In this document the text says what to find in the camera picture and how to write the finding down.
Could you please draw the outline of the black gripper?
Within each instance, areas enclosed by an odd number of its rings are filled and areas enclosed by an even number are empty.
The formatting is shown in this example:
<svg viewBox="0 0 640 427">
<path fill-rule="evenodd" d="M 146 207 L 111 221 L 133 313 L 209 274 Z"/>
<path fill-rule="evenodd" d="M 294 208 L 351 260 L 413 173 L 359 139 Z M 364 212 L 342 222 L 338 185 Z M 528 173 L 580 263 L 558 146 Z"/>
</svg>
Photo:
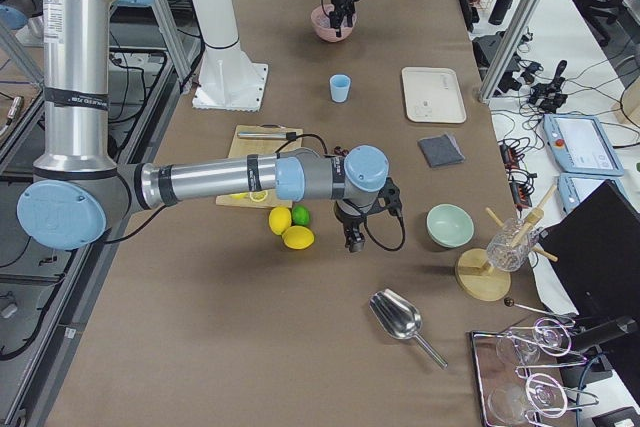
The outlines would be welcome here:
<svg viewBox="0 0 640 427">
<path fill-rule="evenodd" d="M 342 199 L 334 203 L 334 214 L 343 227 L 345 247 L 352 253 L 361 252 L 364 248 L 361 225 L 373 205 L 373 201 L 362 199 Z"/>
<path fill-rule="evenodd" d="M 348 37 L 356 25 L 355 3 L 359 0 L 331 0 L 334 11 L 329 13 L 330 26 L 338 37 Z"/>
</svg>

